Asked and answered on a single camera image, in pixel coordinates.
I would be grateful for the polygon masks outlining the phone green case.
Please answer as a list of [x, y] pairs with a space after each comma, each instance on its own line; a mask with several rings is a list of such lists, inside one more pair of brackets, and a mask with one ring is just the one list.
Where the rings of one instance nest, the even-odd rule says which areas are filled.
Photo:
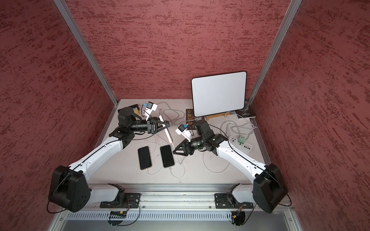
[[172, 167], [175, 165], [172, 149], [170, 145], [165, 145], [160, 148], [161, 158], [164, 168]]

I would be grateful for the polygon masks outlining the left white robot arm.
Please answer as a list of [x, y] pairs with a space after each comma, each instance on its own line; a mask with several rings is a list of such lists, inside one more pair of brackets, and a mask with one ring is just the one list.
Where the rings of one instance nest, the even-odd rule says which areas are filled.
[[146, 119], [137, 115], [132, 107], [118, 110], [118, 126], [108, 138], [82, 159], [69, 166], [57, 167], [51, 180], [48, 202], [64, 210], [78, 212], [86, 205], [99, 203], [103, 208], [124, 208], [129, 200], [125, 189], [117, 184], [89, 185], [91, 176], [111, 157], [126, 148], [135, 136], [150, 136], [167, 129], [168, 122], [147, 114]]

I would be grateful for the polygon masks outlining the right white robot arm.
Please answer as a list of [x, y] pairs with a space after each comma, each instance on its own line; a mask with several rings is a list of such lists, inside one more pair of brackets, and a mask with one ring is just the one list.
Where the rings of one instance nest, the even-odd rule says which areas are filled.
[[254, 203], [264, 212], [272, 213], [288, 195], [280, 169], [274, 164], [267, 166], [252, 159], [242, 152], [241, 147], [233, 144], [231, 138], [215, 134], [204, 119], [197, 121], [195, 127], [198, 137], [185, 138], [172, 153], [187, 157], [196, 150], [205, 149], [228, 161], [253, 183], [252, 188], [237, 185], [231, 190], [233, 198], [239, 203]]

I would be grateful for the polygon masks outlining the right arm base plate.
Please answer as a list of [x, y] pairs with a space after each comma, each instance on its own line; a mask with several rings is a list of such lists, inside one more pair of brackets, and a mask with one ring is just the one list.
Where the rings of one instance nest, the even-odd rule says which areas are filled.
[[215, 193], [214, 194], [215, 207], [217, 209], [253, 209], [253, 203], [238, 202], [230, 193]]

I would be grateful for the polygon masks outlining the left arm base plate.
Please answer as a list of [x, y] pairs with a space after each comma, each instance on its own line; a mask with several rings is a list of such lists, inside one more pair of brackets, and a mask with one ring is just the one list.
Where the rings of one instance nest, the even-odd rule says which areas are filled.
[[138, 208], [140, 199], [140, 193], [121, 193], [114, 201], [101, 202], [100, 208], [125, 208], [126, 210], [131, 208]]

